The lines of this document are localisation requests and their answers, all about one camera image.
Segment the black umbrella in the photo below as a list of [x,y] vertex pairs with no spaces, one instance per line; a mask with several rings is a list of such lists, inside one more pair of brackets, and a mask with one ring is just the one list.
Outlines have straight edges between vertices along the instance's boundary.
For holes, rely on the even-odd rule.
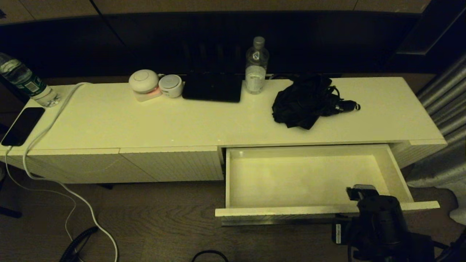
[[341,98],[338,88],[326,76],[306,75],[290,80],[292,85],[278,92],[272,105],[274,121],[287,128],[310,130],[320,117],[361,109],[359,103]]

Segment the white base with pink light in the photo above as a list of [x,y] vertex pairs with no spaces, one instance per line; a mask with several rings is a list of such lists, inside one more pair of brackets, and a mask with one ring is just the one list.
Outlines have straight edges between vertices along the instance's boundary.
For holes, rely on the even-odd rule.
[[148,100],[152,100],[152,99],[155,99],[155,98],[158,98],[160,97],[163,93],[162,91],[160,90],[160,88],[155,88],[153,89],[152,91],[150,92],[147,92],[147,93],[138,93],[138,92],[133,92],[134,96],[135,96],[135,99],[142,103],[142,102],[146,102]]

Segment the black flat rectangular device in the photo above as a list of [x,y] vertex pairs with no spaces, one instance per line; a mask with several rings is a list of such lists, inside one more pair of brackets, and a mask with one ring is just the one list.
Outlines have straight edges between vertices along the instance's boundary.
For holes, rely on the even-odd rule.
[[183,77],[182,97],[189,100],[239,103],[242,79],[236,74],[196,73]]

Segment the white dome shaped device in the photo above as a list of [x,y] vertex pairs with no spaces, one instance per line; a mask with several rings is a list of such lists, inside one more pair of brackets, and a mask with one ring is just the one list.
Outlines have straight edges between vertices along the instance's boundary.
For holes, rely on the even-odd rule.
[[130,88],[139,94],[147,94],[158,87],[159,76],[152,70],[138,70],[128,80]]

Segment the white cabinet drawer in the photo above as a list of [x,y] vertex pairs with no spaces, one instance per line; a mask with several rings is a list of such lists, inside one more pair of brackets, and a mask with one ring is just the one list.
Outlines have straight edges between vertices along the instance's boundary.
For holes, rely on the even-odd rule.
[[223,226],[236,226],[355,216],[359,210],[346,188],[361,184],[396,197],[406,213],[440,207],[437,201],[414,201],[386,144],[230,148],[226,206],[215,217]]

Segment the white low cabinet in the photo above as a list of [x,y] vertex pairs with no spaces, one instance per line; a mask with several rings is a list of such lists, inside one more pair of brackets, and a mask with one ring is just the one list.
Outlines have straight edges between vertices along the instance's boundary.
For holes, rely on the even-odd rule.
[[23,168],[32,150],[218,146],[225,164],[230,148],[386,144],[403,168],[447,146],[440,130],[403,78],[337,78],[332,84],[359,111],[320,117],[310,130],[287,128],[272,116],[277,93],[289,80],[266,81],[258,95],[239,103],[160,96],[143,103],[126,83],[55,86],[60,103],[38,121],[23,146],[0,145],[0,161]]

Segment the black smartphone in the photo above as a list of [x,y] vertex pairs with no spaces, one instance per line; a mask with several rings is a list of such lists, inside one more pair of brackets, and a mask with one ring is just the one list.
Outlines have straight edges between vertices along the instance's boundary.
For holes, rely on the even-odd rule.
[[45,113],[42,107],[28,107],[24,109],[1,141],[3,146],[19,147],[28,139],[29,135]]

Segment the green label water bottle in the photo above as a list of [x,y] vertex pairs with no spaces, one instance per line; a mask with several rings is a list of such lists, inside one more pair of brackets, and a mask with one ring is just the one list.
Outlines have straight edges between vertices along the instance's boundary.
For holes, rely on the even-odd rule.
[[0,52],[0,75],[40,106],[53,107],[60,102],[60,95],[24,63],[2,52]]

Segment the small white round speaker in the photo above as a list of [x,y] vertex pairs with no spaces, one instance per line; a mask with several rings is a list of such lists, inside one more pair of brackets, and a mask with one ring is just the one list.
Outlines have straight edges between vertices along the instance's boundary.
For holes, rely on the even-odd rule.
[[182,95],[184,84],[178,75],[166,75],[160,78],[159,88],[169,98],[178,98]]

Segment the white ribbed cabinet door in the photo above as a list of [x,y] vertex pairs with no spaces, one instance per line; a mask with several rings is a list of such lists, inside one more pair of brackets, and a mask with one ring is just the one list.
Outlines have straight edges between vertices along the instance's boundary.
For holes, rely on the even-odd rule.
[[224,180],[218,146],[122,148],[119,153],[158,182]]
[[118,148],[32,150],[25,162],[31,174],[65,184],[156,182],[123,157]]

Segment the clear plastic water bottle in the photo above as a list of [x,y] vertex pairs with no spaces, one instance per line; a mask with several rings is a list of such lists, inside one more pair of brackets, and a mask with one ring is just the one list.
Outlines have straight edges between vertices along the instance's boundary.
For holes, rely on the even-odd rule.
[[264,37],[256,36],[253,40],[253,46],[246,52],[245,81],[246,91],[250,94],[260,94],[265,85],[270,58],[265,43]]

